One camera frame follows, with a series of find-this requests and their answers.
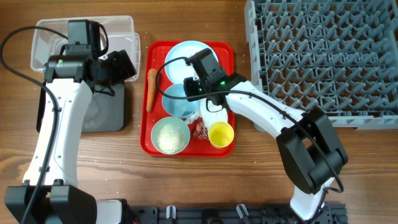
plate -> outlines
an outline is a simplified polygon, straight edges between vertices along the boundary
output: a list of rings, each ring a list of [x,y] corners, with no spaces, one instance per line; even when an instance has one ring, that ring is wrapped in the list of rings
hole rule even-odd
[[[169,60],[172,60],[177,57],[191,57],[195,53],[206,48],[211,49],[211,47],[209,47],[207,44],[195,40],[181,42],[176,46],[174,46],[167,53],[164,62],[166,63]],[[213,49],[211,49],[211,51],[213,52],[213,55],[218,62],[216,53],[214,52]],[[193,67],[186,66],[184,60],[177,60],[175,62],[172,62],[169,65],[166,65],[164,69],[166,71],[167,77],[173,84],[183,83],[184,79],[188,77],[193,77],[194,79],[198,79],[198,75],[193,69]]]

light blue bowl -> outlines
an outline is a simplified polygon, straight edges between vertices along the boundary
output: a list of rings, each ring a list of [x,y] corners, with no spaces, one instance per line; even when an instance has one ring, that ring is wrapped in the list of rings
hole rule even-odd
[[[186,96],[184,84],[174,84],[165,91],[170,96]],[[189,102],[188,100],[174,100],[166,96],[162,97],[163,109],[171,116],[187,118],[192,115],[199,107],[199,101]]]
[[[160,150],[160,147],[157,143],[157,137],[159,135],[159,132],[166,125],[171,125],[171,126],[176,127],[178,129],[178,131],[180,132],[180,134],[183,136],[183,147],[174,153],[166,153],[166,152]],[[188,125],[180,118],[174,118],[174,117],[165,117],[165,118],[160,119],[158,122],[156,122],[155,126],[152,128],[152,132],[150,133],[150,139],[152,141],[152,144],[155,146],[155,148],[159,152],[161,152],[163,154],[167,154],[167,155],[174,155],[174,154],[182,152],[187,147],[190,138],[191,138],[191,132],[189,130]]]

carrot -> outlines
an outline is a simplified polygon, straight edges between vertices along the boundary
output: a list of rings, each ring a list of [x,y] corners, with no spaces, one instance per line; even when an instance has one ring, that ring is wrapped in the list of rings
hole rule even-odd
[[[148,71],[147,112],[150,112],[152,110],[152,105],[154,104],[155,91],[156,91],[156,86],[155,86],[156,73],[157,70],[154,68],[151,68]]]

blue bowl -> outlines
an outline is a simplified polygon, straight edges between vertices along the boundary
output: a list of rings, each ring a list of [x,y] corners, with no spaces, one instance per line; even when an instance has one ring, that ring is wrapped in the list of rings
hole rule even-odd
[[[165,93],[170,96],[186,96],[184,84],[174,84],[168,87]],[[199,101],[174,100],[163,96],[162,106],[169,115],[184,119],[191,116],[198,109]]]

bowl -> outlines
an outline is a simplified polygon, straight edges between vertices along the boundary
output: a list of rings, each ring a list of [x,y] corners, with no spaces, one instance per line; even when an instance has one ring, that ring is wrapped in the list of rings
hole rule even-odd
[[[160,149],[160,146],[157,142],[158,136],[159,136],[159,133],[161,132],[161,130],[166,126],[171,126],[171,127],[175,128],[181,134],[182,147],[180,150],[168,153],[168,152],[162,151]],[[159,152],[166,154],[166,155],[174,155],[174,154],[182,152],[187,147],[190,138],[191,138],[191,132],[189,130],[188,125],[180,118],[175,118],[175,117],[166,117],[166,118],[160,119],[158,122],[156,122],[155,126],[152,128],[152,132],[150,134],[150,140],[152,141],[152,144],[155,146],[155,148]]]
[[[170,96],[186,96],[184,84],[171,85],[164,92]],[[184,119],[191,116],[198,109],[199,101],[189,102],[188,100],[175,100],[162,96],[162,106],[169,115]]]
[[[218,62],[217,55],[214,50],[211,49],[211,47],[205,43],[195,40],[184,41],[171,48],[171,50],[169,50],[167,53],[164,62],[166,63],[169,60],[177,57],[191,57],[192,55],[206,48],[209,48],[213,52],[213,55]],[[199,78],[193,67],[186,66],[184,60],[176,60],[175,62],[166,65],[164,70],[166,72],[167,78],[169,78],[173,84],[183,83],[184,79],[188,77],[193,77],[194,79]]]
[[[220,121],[211,125],[209,140],[213,147],[222,149],[229,146],[234,139],[234,129],[230,124]]]

